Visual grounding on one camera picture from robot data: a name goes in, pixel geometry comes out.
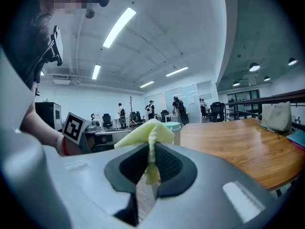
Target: red bracelet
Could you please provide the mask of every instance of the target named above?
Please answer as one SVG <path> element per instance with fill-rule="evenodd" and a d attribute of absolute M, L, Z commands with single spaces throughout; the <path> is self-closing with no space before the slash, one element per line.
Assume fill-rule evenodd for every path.
<path fill-rule="evenodd" d="M 69 152 L 66 145 L 66 137 L 63 138 L 63 153 L 65 154 L 65 156 L 69 156 Z"/>

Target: backpack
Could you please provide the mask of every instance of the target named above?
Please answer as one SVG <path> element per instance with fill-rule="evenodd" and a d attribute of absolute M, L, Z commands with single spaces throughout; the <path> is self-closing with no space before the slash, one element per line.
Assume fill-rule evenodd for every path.
<path fill-rule="evenodd" d="M 185 113 L 185 109 L 184 109 L 184 105 L 183 105 L 183 103 L 181 102 L 181 100 L 179 101 L 179 103 L 178 103 L 178 111 L 179 111 L 179 113 L 180 114 L 183 114 L 183 113 Z"/>
<path fill-rule="evenodd" d="M 152 114 L 153 113 L 153 110 L 151 108 L 151 104 L 148 105 L 148 107 L 146 108 L 146 111 L 147 111 L 148 114 Z"/>
<path fill-rule="evenodd" d="M 124 109 L 121 110 L 120 116 L 125 116 L 125 110 Z"/>

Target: yellow cloth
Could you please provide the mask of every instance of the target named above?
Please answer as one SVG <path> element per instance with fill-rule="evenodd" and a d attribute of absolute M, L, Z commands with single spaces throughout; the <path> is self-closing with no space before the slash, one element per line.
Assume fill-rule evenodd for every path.
<path fill-rule="evenodd" d="M 147 184 L 153 184 L 159 179 L 159 171 L 156 166 L 156 155 L 154 144 L 156 142 L 170 143 L 174 141 L 174 133 L 166 128 L 160 121 L 151 119 L 142 126 L 129 133 L 121 141 L 114 145 L 114 148 L 125 147 L 136 143 L 149 143 Z"/>

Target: window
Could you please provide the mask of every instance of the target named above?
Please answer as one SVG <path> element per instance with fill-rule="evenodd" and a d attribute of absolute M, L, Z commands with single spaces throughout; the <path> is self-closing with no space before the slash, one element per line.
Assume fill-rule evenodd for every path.
<path fill-rule="evenodd" d="M 228 102 L 241 102 L 247 101 L 255 98 L 259 98 L 259 90 L 247 91 L 235 94 L 228 94 Z M 229 105 L 229 108 L 234 109 L 234 105 Z M 257 104 L 241 104 L 236 105 L 236 110 L 258 113 L 258 105 Z"/>

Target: railing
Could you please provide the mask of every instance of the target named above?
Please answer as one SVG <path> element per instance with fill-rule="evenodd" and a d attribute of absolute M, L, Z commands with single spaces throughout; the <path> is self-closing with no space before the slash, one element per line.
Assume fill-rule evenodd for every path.
<path fill-rule="evenodd" d="M 278 104 L 278 103 L 288 102 L 288 101 L 290 101 L 290 103 L 291 103 L 290 106 L 304 107 L 305 105 L 302 105 L 299 103 L 305 103 L 305 89 L 300 90 L 300 91 L 285 93 L 285 94 L 274 95 L 274 96 L 270 96 L 270 97 L 261 97 L 261 98 L 246 100 L 246 101 L 227 103 L 225 105 L 233 105 L 234 109 L 226 109 L 226 108 L 224 109 L 225 121 L 227 121 L 227 119 L 231 121 L 231 119 L 227 118 L 227 116 L 234 117 L 234 120 L 240 120 L 240 117 L 242 117 L 242 116 L 245 119 L 248 116 L 251 116 L 252 118 L 258 117 L 262 113 L 263 104 Z M 237 105 L 244 105 L 244 104 L 257 104 L 258 109 L 252 110 L 255 113 L 236 110 Z M 292 127 L 305 131 L 305 125 L 298 124 L 294 121 L 292 122 Z"/>

